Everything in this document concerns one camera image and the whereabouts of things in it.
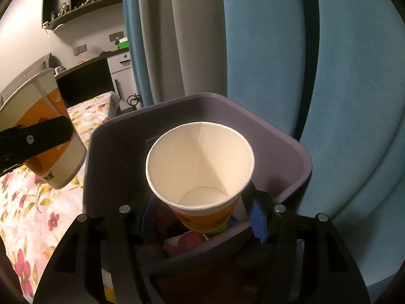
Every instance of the orange and white paper cup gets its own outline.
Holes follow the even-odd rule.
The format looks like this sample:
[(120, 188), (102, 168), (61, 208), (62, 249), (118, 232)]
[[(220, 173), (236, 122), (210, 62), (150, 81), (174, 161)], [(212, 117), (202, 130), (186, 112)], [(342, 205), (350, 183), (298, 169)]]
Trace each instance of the orange and white paper cup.
[[(0, 131), (21, 125), (69, 115), (66, 111), (53, 69), (47, 69), (25, 82), (0, 108)], [(60, 189), (77, 174), (86, 159), (86, 147), (74, 131), (69, 142), (25, 161), (25, 165), (50, 186)]]
[(146, 159), (155, 195), (190, 230), (221, 229), (254, 169), (249, 142), (236, 130), (211, 122), (183, 124), (163, 134)]

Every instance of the floral bedding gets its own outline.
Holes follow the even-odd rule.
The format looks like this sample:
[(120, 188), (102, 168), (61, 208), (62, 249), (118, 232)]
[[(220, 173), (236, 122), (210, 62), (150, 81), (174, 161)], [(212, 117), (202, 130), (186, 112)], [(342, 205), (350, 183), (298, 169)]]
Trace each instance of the floral bedding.
[[(92, 132), (115, 116), (119, 102), (119, 97), (109, 92), (68, 109), (86, 147)], [(60, 190), (25, 165), (0, 178), (0, 236), (30, 303), (55, 247), (83, 212), (84, 171), (85, 164)]]

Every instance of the drawer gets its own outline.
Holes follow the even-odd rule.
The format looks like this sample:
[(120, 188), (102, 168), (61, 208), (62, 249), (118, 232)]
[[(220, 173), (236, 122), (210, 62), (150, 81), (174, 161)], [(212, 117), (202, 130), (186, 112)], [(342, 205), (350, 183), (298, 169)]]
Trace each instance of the drawer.
[(129, 51), (109, 57), (107, 58), (107, 61), (111, 74), (131, 67), (131, 56)]

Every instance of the white wall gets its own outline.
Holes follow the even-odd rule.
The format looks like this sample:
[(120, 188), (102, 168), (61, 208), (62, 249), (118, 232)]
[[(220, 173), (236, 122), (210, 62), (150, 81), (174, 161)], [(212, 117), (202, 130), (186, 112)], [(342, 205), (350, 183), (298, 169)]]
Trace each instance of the white wall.
[[(51, 52), (66, 68), (116, 50), (108, 35), (125, 31), (122, 4), (95, 10), (58, 28), (50, 37), (41, 28), (42, 0), (13, 0), (0, 20), (0, 91), (30, 64)], [(88, 51), (74, 56), (73, 48)]]

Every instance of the silver screw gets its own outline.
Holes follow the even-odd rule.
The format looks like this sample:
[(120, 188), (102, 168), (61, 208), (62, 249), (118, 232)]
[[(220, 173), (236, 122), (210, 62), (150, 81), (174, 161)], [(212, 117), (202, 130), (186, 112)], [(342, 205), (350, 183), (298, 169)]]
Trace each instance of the silver screw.
[(327, 222), (329, 218), (328, 218), (328, 215), (319, 214), (319, 215), (318, 215), (318, 219), (319, 219), (321, 222)]
[(78, 215), (78, 217), (76, 217), (76, 220), (80, 223), (84, 222), (87, 219), (87, 215), (86, 214), (80, 214)]
[(32, 135), (28, 135), (26, 139), (27, 143), (30, 145), (34, 142), (34, 137)]
[(127, 213), (130, 210), (131, 210), (131, 207), (129, 205), (123, 205), (123, 206), (119, 207), (119, 212), (121, 212), (123, 214)]
[(282, 213), (282, 212), (286, 211), (286, 207), (284, 207), (283, 205), (275, 205), (274, 210), (277, 211), (277, 212)]

